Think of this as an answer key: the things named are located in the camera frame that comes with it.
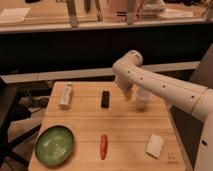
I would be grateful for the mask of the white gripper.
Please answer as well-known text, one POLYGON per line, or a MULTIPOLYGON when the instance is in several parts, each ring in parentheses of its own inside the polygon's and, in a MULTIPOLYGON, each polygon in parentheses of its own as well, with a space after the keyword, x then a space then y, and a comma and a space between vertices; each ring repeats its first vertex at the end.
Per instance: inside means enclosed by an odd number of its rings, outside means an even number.
POLYGON ((131 89, 133 84, 120 76, 115 77, 115 83, 123 90, 125 100, 130 101, 133 95, 133 90, 131 89))

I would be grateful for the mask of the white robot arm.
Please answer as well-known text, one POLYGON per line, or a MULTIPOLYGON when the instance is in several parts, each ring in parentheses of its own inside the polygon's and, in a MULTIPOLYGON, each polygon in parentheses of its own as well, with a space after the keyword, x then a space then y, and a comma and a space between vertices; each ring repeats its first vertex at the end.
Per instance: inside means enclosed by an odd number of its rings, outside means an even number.
POLYGON ((203 122, 194 171, 213 171, 213 89, 150 72, 142 63, 136 50, 118 59, 112 65, 118 87, 124 91, 142 87, 203 122))

